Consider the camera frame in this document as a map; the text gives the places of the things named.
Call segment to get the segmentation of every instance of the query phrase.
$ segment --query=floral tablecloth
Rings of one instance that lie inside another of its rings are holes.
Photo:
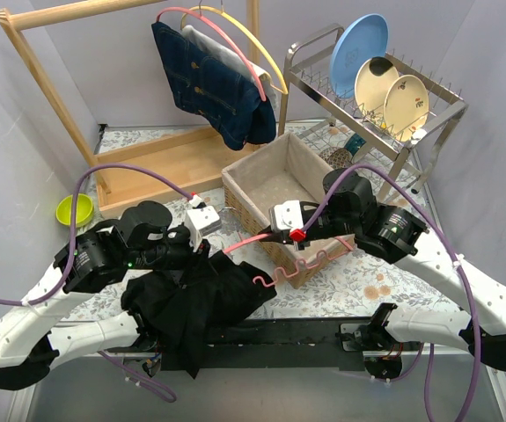
[[[311,125],[293,123],[286,129],[297,134],[303,133]],[[144,142],[162,135],[175,133],[183,128],[172,129],[108,129],[104,133],[100,151],[124,147],[136,142]],[[351,132],[345,127],[324,127],[317,133],[304,138],[307,145],[320,152],[328,146],[344,146]],[[364,158],[364,162],[382,168],[389,165],[388,160],[378,153]],[[372,182],[375,191],[381,186],[379,177],[363,171],[364,176]],[[410,175],[403,171],[398,181],[403,186],[411,180]],[[417,202],[428,207],[424,191],[413,197]],[[96,192],[93,180],[87,187],[87,193],[95,200]],[[220,210],[224,206],[224,190],[214,189],[201,193],[208,205]],[[403,198],[396,199],[395,205],[411,209]],[[183,221],[187,202],[183,199],[165,204],[172,212],[173,224]],[[250,236],[241,224],[229,212],[221,212],[223,227],[209,235],[212,250],[218,251],[239,241],[238,233]],[[235,262],[246,260],[267,273],[275,269],[274,263],[266,252],[257,244],[251,244],[232,253]],[[90,301],[73,310],[68,321],[91,321],[112,317],[121,313],[120,298],[127,280],[143,274],[142,271],[128,271],[122,283],[107,287]],[[395,302],[401,307],[419,308],[437,311],[454,312],[458,310],[455,303],[438,293],[434,288],[405,273],[395,266],[386,264],[381,259],[373,258],[361,250],[337,259],[328,267],[317,273],[310,281],[298,290],[289,284],[281,284],[276,288],[278,295],[273,300],[257,309],[252,318],[283,318],[283,317],[365,317],[371,315],[381,302]]]

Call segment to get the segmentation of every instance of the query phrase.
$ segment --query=white cloth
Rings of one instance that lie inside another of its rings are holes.
[[[208,35],[204,35],[191,25],[186,25],[182,28],[182,36],[188,41],[194,43],[204,53],[215,57],[225,66],[240,73],[254,84],[251,72],[249,72],[249,69],[246,68],[246,65],[233,50],[227,48],[226,46],[222,46],[217,41],[212,40]],[[279,106],[279,101],[276,90],[272,87],[272,77],[260,66],[257,66],[253,62],[251,62],[251,65],[260,79],[264,93],[270,100],[270,105],[274,111],[276,111]]]

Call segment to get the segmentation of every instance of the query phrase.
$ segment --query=beige fabric liner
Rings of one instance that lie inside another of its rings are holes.
[[[321,202],[323,177],[333,168],[297,136],[287,133],[222,171],[224,184],[241,199],[260,225],[269,225],[268,210],[286,200]],[[284,246],[292,259],[313,263],[317,251],[330,251],[336,241],[312,242],[304,251]]]

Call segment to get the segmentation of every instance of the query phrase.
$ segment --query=yellow plate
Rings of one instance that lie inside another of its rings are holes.
[[[70,226],[70,209],[73,201],[73,196],[70,195],[62,200],[57,206],[55,216],[59,223]],[[87,224],[94,215],[94,205],[90,196],[80,193],[77,201],[77,227],[83,227]]]
[[[397,69],[385,57],[372,57],[358,70],[355,82],[355,98],[364,117],[375,123],[384,118],[385,96],[400,77]]]
[[[405,142],[429,115],[429,93],[416,76],[398,78],[385,96],[384,121],[393,138]]]

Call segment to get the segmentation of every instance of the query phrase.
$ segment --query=jeans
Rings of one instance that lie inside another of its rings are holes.
[[[180,110],[206,118],[234,150],[243,149],[247,142],[274,140],[274,111],[268,99],[260,99],[256,85],[168,25],[156,22],[152,29],[174,104]]]

